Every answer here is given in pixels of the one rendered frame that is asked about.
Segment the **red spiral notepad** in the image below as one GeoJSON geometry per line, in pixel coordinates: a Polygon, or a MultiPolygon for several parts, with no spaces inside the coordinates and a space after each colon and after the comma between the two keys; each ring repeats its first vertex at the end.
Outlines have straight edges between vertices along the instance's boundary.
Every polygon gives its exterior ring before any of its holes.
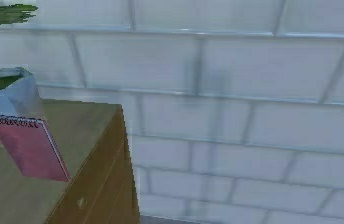
{"type": "Polygon", "coordinates": [[[0,115],[0,142],[22,175],[63,182],[70,180],[45,120],[0,115]]]}

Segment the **wooden chest of drawers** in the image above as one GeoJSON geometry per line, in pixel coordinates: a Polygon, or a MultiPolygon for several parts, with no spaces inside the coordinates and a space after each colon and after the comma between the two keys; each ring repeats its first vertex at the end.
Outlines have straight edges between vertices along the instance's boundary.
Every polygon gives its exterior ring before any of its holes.
{"type": "Polygon", "coordinates": [[[139,224],[122,106],[43,106],[71,180],[25,177],[0,146],[0,224],[139,224]]]}

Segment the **house plant in grey pot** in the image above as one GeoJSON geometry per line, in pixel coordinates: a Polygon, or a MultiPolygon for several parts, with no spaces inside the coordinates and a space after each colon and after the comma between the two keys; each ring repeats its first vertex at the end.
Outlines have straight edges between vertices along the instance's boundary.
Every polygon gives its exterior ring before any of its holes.
{"type": "MultiPolygon", "coordinates": [[[[27,3],[0,6],[0,25],[25,23],[38,7],[27,3]]],[[[34,75],[23,67],[0,68],[0,115],[44,118],[34,75]]]]}

